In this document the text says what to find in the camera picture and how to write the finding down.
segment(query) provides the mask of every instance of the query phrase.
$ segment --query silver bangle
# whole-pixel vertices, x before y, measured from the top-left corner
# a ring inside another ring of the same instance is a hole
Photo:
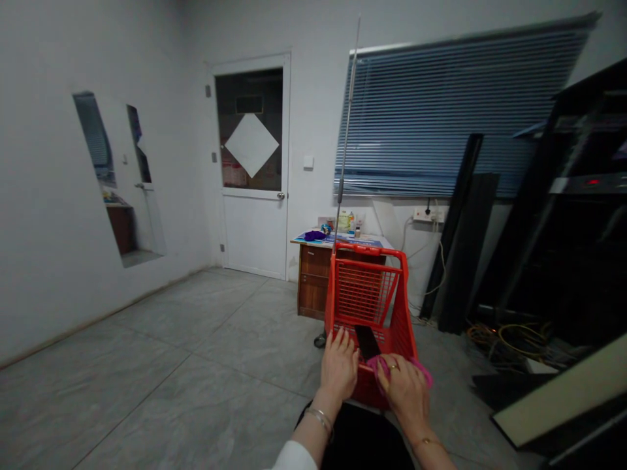
[[[327,418],[327,416],[322,411],[316,408],[307,407],[305,412],[309,413],[312,416],[315,416],[316,419],[320,421],[320,424],[322,424],[322,427],[325,429],[325,431],[329,435],[329,443],[332,443],[333,437],[335,436],[335,431],[333,430],[333,426],[331,426],[329,418]]]

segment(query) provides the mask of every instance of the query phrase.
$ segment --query blue blinds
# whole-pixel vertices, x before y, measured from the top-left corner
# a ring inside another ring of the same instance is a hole
[[[96,174],[106,174],[110,164],[111,150],[96,97],[92,93],[74,95],[74,104]]]
[[[512,139],[546,119],[596,16],[536,28],[359,53],[344,194],[451,196],[470,133],[485,138],[475,172],[516,195],[535,143]],[[342,171],[352,60],[336,152]]]

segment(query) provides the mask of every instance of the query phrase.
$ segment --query bracelet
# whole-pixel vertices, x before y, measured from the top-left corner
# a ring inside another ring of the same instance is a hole
[[[441,442],[438,441],[432,441],[431,439],[429,439],[428,437],[424,437],[422,438],[418,444],[416,445],[416,449],[418,449],[420,447],[421,444],[436,444],[439,445],[440,447],[442,447],[444,449],[444,452],[448,453],[448,450],[446,450],[446,447],[444,447],[444,444],[442,444]]]
[[[335,436],[335,431],[333,430],[333,426],[330,425],[329,418],[327,418],[327,416],[322,411],[316,408],[307,407],[307,409],[305,409],[305,413],[309,413],[310,415],[315,416],[316,419],[320,421],[320,424],[322,424],[322,427],[325,429],[326,433],[329,434],[329,443],[332,443],[333,437]]]

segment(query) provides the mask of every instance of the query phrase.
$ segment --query hand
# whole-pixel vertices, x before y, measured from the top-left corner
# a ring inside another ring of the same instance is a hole
[[[379,383],[387,396],[390,408],[412,445],[431,437],[429,426],[429,391],[425,375],[411,362],[398,354],[382,354],[390,369],[390,379],[378,366]]]
[[[341,327],[335,337],[331,331],[322,358],[320,389],[342,404],[351,397],[357,385],[358,366],[359,350],[355,349],[348,331]]]

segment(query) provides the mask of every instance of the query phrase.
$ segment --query wall socket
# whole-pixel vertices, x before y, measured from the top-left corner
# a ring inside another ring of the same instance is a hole
[[[433,204],[429,206],[431,212],[426,213],[426,206],[416,206],[413,209],[413,220],[420,222],[435,222],[436,216],[438,223],[444,223],[446,219],[446,213],[448,212],[448,206],[437,207]]]

